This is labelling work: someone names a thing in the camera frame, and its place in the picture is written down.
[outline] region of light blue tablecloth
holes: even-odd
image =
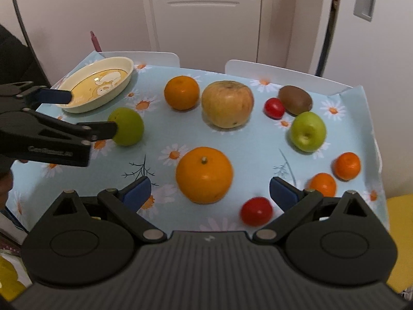
[[[94,52],[74,71],[99,59],[102,56]],[[172,110],[164,100],[163,89],[177,75],[195,78],[201,91],[217,80],[236,80],[248,85],[255,97],[248,124],[239,129],[221,130],[202,120],[201,106],[188,112]],[[264,102],[276,97],[279,87],[206,71],[145,66],[133,72],[129,85],[119,96],[91,112],[69,114],[57,106],[44,104],[40,112],[70,123],[104,121],[115,108],[130,107],[141,114],[145,134],[142,141],[128,148],[119,147],[111,140],[94,143],[88,168],[15,163],[15,185],[7,205],[21,223],[31,229],[64,189],[75,189],[81,196],[94,196],[108,187],[123,188],[146,175],[153,183],[152,197],[138,213],[166,233],[247,230],[251,234],[255,229],[243,225],[240,208],[252,197],[269,198],[268,185],[274,175],[290,183],[295,181],[302,189],[315,174],[332,173],[332,161],[343,152],[351,151],[360,156],[362,173],[349,182],[337,180],[337,195],[348,189],[357,190],[387,226],[385,195],[363,89],[354,88],[333,96],[311,94],[313,111],[325,121],[328,135],[318,151],[302,154],[292,148],[286,135],[294,118],[285,114],[282,120],[275,121],[262,112]],[[200,146],[221,150],[234,168],[229,192],[212,205],[190,202],[175,181],[179,159]],[[275,206],[274,217],[281,213]]]

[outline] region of bowl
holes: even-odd
[[[103,106],[122,92],[131,80],[133,61],[111,57],[73,73],[59,86],[72,92],[72,101],[57,106],[69,113],[84,113]]]

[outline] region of door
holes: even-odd
[[[224,72],[230,59],[257,61],[261,0],[152,0],[151,9],[156,49],[182,67]]]
[[[323,77],[366,91],[388,197],[413,192],[413,0],[340,0]]]

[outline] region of pink pen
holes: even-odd
[[[90,37],[92,38],[93,47],[96,50],[96,52],[102,52],[102,49],[100,48],[100,45],[99,45],[99,41],[94,35],[93,31],[90,32]]]

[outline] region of red tomato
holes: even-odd
[[[242,206],[240,216],[249,226],[265,225],[273,216],[273,207],[267,198],[254,197]]]
[[[285,108],[280,99],[270,98],[265,102],[264,113],[272,119],[280,120],[285,113]]]

